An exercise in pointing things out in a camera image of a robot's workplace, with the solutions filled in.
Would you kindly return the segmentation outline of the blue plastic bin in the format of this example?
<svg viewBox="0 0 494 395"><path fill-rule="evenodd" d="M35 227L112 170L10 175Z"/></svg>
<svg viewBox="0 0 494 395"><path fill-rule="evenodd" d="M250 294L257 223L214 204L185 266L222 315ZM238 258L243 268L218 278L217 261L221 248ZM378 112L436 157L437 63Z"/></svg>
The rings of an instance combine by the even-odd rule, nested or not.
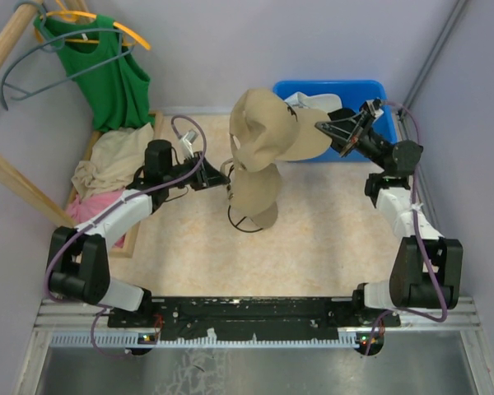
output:
<svg viewBox="0 0 494 395"><path fill-rule="evenodd" d="M388 99L383 85L376 80L284 80L273 86L273 92L286 99L296 92L308 96L320 94L335 94L339 96L344 108L350 108L357 112L366 100ZM395 143L398 138L390 107L386 106L384 114L374 122L373 129L389 142ZM368 162L357 151L341 158L336 151L328 149L324 154L313 159L302 160L304 163L329 163L329 162Z"/></svg>

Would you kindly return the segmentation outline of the tan cap with R logo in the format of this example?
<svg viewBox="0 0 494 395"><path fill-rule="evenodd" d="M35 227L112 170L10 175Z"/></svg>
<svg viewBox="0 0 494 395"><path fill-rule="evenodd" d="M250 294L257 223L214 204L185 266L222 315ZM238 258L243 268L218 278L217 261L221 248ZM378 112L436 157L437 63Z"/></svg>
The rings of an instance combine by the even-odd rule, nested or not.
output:
<svg viewBox="0 0 494 395"><path fill-rule="evenodd" d="M228 170L234 172L231 183L226 186L229 206L258 228L272 227L277 221L277 198L282 189L277 166L270 164L258 172L249 172L230 158L221 164L220 171L225 173L228 165Z"/></svg>

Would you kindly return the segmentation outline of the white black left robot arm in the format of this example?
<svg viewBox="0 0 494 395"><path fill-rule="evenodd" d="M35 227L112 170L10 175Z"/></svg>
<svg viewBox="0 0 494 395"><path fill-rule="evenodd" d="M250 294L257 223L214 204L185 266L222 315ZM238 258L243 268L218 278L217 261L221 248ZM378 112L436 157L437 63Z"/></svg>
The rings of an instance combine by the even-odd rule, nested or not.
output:
<svg viewBox="0 0 494 395"><path fill-rule="evenodd" d="M174 159L170 142L150 142L143 167L114 203L88 221L54 231L44 277L44 291L51 300L125 310L127 319L139 327L154 319L155 307L148 301L148 290L111 277L109 250L155 213L168 200L172 188L199 191L230 182L209 164L203 151L180 164Z"/></svg>

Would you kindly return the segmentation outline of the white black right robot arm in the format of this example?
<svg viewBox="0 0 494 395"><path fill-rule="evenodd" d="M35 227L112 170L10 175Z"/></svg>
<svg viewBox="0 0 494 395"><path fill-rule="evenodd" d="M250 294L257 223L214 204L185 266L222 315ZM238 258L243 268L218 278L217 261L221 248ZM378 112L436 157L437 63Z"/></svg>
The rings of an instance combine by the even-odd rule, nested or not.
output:
<svg viewBox="0 0 494 395"><path fill-rule="evenodd" d="M371 325L381 309L440 309L459 301L463 246L438 231L417 203L417 169L423 147L413 140L389 142L373 128L385 101L366 101L354 112L340 109L315 126L332 140L341 157L356 151L378 165L365 184L365 195L387 220L400 245L389 279L363 283L354 295L352 318Z"/></svg>

